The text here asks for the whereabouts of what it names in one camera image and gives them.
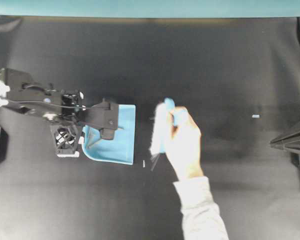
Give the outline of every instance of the dustpan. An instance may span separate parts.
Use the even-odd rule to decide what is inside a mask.
[[[118,130],[113,140],[100,139],[97,129],[83,128],[84,154],[95,161],[132,165],[134,163],[136,106],[119,105]]]

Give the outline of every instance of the black backdrop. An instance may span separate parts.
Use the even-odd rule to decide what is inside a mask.
[[[150,118],[164,97],[203,132],[202,166],[229,237],[300,240],[298,171],[268,146],[300,120],[296,18],[2,16],[2,67],[80,89],[88,106],[112,97],[137,113],[127,166],[57,158],[43,120],[0,109],[0,240],[182,239],[173,169],[163,157],[150,171]]]

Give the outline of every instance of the brush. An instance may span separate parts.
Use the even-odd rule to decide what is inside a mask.
[[[175,108],[175,102],[171,98],[165,98],[164,102],[159,103],[155,108],[153,133],[151,139],[150,153],[152,167],[151,171],[154,170],[160,154],[166,152],[165,149],[165,134],[166,129],[169,127],[167,123],[167,114]],[[184,123],[188,119],[188,112],[186,110],[180,110],[175,112],[173,115],[173,125],[177,127],[178,125]]]

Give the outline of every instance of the hand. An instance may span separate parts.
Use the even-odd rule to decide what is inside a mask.
[[[173,113],[185,111],[188,118],[178,127],[173,125]],[[176,107],[167,114],[165,153],[179,180],[204,175],[200,166],[201,132],[185,107]]]

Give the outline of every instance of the gray sleeve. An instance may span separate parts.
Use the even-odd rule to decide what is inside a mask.
[[[206,176],[173,183],[181,201],[185,240],[228,240],[219,207],[210,192]]]

